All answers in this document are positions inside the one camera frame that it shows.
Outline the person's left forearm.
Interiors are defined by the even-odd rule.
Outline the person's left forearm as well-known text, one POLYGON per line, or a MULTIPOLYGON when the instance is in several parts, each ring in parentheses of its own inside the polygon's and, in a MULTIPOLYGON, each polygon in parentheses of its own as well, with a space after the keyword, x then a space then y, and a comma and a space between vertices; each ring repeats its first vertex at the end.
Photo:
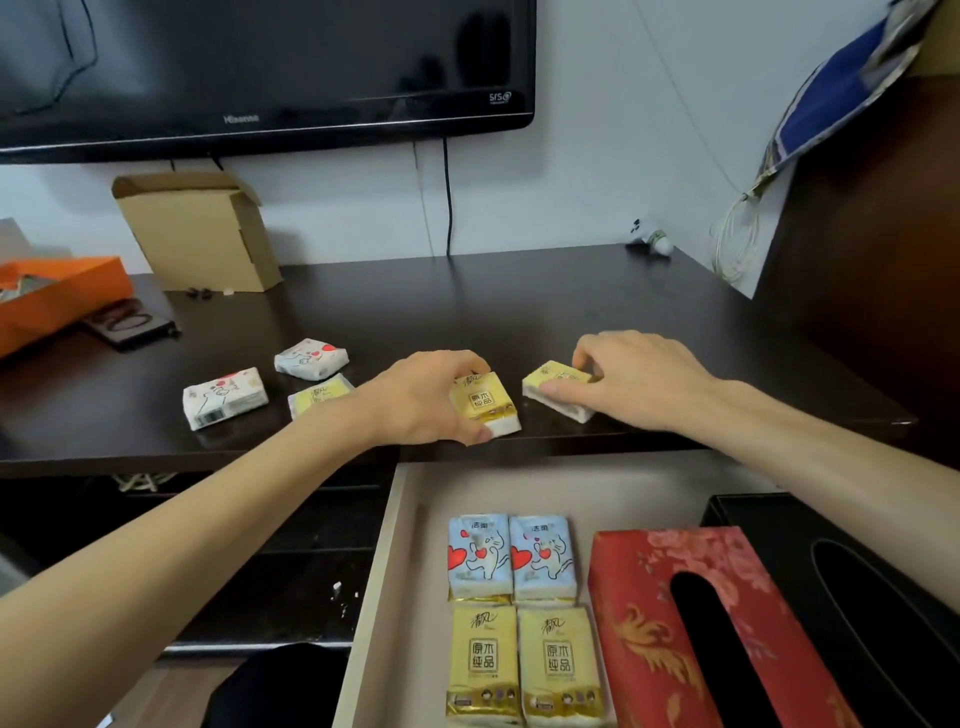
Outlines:
POLYGON ((0 597, 0 728, 97 728, 321 479, 376 443, 360 390, 0 597))

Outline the white red-heart tissue pack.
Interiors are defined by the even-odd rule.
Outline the white red-heart tissue pack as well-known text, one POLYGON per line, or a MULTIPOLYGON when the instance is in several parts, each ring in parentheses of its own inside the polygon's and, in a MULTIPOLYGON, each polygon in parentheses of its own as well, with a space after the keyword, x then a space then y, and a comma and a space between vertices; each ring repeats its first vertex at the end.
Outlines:
POLYGON ((182 392, 182 408, 191 431, 200 431, 269 404, 257 368, 239 370, 182 392))
POLYGON ((350 363, 348 351, 339 346, 305 338, 273 358, 278 373, 306 382, 323 382, 350 363))

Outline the black tissue box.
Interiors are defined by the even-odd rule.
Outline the black tissue box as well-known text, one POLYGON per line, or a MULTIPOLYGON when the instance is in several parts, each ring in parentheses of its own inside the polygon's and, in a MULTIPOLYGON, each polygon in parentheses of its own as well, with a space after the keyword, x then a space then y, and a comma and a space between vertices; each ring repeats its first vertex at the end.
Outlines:
POLYGON ((720 494, 863 728, 960 728, 960 613, 785 492, 720 494))

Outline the person's left hand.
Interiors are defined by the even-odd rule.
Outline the person's left hand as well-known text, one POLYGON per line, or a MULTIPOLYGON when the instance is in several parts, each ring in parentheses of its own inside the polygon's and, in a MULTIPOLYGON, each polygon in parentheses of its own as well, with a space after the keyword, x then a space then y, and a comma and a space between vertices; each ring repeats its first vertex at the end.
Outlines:
POLYGON ((416 446, 429 441, 429 421, 458 415, 450 402, 455 380, 491 371, 469 349, 415 352, 360 386, 345 412, 356 445, 416 446))

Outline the person's right forearm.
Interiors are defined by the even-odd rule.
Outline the person's right forearm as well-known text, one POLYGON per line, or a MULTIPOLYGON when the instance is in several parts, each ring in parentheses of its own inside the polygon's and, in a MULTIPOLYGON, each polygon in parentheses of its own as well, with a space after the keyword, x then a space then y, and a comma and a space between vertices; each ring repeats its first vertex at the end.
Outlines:
POLYGON ((689 437, 772 480, 960 615, 960 470, 742 382, 696 389, 689 437))

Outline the dark brown wooden cabinet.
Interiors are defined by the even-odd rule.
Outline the dark brown wooden cabinet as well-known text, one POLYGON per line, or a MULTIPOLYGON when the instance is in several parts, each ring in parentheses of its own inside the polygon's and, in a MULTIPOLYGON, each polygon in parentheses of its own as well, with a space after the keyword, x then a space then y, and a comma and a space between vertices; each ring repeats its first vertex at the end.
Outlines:
POLYGON ((898 81, 800 159, 753 300, 960 470, 960 75, 898 81))

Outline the small black case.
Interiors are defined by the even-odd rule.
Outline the small black case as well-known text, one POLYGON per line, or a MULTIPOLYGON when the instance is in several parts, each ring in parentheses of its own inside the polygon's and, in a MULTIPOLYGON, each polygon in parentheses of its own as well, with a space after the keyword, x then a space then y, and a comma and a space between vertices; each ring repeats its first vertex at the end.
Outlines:
POLYGON ((80 320, 83 328, 116 351, 125 352, 167 338, 178 338, 176 322, 146 307, 139 298, 126 298, 80 320))

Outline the beige open drawer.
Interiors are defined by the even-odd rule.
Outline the beige open drawer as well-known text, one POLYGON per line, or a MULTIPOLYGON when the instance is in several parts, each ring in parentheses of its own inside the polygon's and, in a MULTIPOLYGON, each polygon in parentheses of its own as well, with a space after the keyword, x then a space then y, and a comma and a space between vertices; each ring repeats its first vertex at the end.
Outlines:
POLYGON ((710 497, 779 491, 710 450, 395 469, 332 728, 446 728, 450 518, 560 515, 588 603, 594 533, 696 527, 710 497))

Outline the small white round plug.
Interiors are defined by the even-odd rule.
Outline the small white round plug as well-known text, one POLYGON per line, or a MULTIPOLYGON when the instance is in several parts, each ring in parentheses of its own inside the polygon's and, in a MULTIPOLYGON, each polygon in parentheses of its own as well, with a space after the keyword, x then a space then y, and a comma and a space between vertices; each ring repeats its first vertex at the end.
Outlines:
POLYGON ((642 250, 650 256, 669 259, 675 246, 659 222, 652 217, 637 218, 630 229, 630 239, 626 243, 629 250, 642 250))

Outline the blue cat-print tissue pack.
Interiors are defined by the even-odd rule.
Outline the blue cat-print tissue pack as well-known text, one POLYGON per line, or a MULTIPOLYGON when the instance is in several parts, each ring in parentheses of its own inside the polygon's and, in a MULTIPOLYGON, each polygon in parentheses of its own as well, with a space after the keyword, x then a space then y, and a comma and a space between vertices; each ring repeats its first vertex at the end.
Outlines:
POLYGON ((579 593, 565 516, 509 517, 513 601, 534 608, 574 605, 579 593))
POLYGON ((448 521, 447 576, 456 598, 514 596, 507 514, 454 516, 448 521))

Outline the red floral tissue box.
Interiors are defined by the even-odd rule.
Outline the red floral tissue box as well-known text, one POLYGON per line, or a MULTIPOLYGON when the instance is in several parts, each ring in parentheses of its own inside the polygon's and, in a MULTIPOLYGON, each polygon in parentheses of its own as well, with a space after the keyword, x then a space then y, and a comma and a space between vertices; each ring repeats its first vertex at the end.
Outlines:
POLYGON ((601 531, 587 579, 620 728, 863 728, 740 528, 601 531))

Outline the blue and white bag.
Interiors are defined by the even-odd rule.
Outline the blue and white bag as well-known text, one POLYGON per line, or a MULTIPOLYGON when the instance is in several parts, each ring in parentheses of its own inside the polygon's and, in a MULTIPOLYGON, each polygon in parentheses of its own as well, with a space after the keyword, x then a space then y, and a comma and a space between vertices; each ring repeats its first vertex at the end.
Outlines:
POLYGON ((941 0, 890 0, 882 20, 818 65, 778 121, 746 200, 758 200, 792 160, 863 113, 906 76, 941 0))

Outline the open brown cardboard box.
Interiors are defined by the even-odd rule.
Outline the open brown cardboard box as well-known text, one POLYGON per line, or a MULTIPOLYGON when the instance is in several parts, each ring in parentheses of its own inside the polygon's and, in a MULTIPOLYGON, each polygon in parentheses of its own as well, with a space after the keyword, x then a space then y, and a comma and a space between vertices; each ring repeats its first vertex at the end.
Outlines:
POLYGON ((257 193, 224 171, 117 176, 126 224, 165 291, 263 293, 282 273, 257 193))

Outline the orange box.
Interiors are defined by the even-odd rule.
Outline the orange box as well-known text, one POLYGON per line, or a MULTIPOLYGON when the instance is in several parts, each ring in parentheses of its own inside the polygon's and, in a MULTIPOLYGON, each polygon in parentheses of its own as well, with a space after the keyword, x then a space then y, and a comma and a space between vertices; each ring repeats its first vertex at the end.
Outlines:
POLYGON ((134 296, 119 257, 0 263, 0 359, 134 296))

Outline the person's right hand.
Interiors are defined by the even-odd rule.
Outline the person's right hand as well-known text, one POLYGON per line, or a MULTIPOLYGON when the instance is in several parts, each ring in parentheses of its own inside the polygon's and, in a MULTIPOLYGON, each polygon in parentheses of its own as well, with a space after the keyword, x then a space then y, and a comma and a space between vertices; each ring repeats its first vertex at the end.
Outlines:
POLYGON ((645 431, 683 432, 721 384, 679 341, 636 330, 583 335, 572 365, 594 370, 604 402, 570 405, 645 431))

